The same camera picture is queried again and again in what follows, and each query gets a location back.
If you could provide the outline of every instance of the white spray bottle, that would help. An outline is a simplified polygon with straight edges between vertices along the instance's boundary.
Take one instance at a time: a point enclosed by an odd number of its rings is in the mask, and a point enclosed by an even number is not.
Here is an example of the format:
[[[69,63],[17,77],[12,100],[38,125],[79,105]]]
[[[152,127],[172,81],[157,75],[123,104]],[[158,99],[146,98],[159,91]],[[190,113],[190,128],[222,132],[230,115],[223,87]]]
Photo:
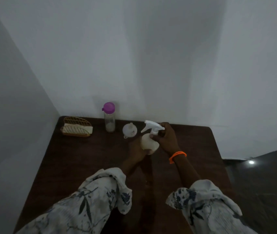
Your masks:
[[[149,154],[153,154],[158,148],[159,148],[159,143],[154,141],[153,139],[151,139],[149,137],[150,134],[153,135],[158,135],[158,131],[159,130],[164,130],[165,128],[162,127],[161,125],[159,125],[156,122],[153,121],[145,121],[145,128],[141,131],[141,133],[143,133],[144,131],[147,131],[148,129],[152,129],[151,132],[149,134],[144,134],[142,136],[142,140],[141,140],[141,147],[142,149],[150,149],[152,150],[151,153]]]

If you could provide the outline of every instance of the white wall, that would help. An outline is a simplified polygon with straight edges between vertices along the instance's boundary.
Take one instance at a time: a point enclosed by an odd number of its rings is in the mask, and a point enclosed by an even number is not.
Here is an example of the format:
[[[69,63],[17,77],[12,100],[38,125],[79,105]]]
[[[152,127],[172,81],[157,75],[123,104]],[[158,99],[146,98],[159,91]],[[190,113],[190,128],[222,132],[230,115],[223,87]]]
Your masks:
[[[0,0],[61,115],[210,126],[223,158],[277,150],[277,0]]]
[[[12,233],[59,117],[0,22],[0,233]]]

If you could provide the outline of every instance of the spray nozzle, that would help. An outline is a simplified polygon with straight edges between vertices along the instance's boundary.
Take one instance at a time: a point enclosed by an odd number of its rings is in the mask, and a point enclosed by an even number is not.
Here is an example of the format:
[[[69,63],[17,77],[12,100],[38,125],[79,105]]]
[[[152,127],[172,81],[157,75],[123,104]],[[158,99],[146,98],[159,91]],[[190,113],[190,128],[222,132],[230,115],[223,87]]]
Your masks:
[[[141,131],[141,133],[143,133],[144,131],[147,131],[148,129],[152,129],[152,131],[150,132],[153,135],[157,135],[159,130],[164,130],[165,128],[162,127],[161,125],[159,125],[156,122],[153,121],[145,121],[145,128]]]

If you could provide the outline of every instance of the orange bracelet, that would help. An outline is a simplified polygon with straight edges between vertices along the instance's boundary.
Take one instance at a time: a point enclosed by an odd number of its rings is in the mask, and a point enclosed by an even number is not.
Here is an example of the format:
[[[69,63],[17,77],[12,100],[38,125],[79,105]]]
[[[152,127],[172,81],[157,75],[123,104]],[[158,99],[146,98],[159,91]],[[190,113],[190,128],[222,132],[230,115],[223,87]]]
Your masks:
[[[169,158],[170,164],[173,164],[174,162],[173,162],[172,159],[173,159],[175,156],[180,155],[180,154],[184,154],[185,157],[187,157],[186,153],[184,153],[184,152],[182,152],[182,151],[176,152],[176,153],[174,153],[174,154],[171,156],[171,158]]]

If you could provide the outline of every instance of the floral print sleeve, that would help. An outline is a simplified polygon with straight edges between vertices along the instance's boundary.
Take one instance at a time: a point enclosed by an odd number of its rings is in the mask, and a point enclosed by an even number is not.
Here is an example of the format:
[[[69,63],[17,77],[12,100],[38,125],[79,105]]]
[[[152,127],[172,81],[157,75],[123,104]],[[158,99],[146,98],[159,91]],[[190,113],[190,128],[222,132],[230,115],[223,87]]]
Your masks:
[[[126,214],[132,205],[132,190],[119,168],[99,170],[78,191],[54,204],[46,213],[25,225],[21,233],[99,234],[114,207]]]
[[[196,181],[189,189],[178,189],[166,203],[182,210],[194,234],[256,234],[241,222],[238,205],[209,180]]]

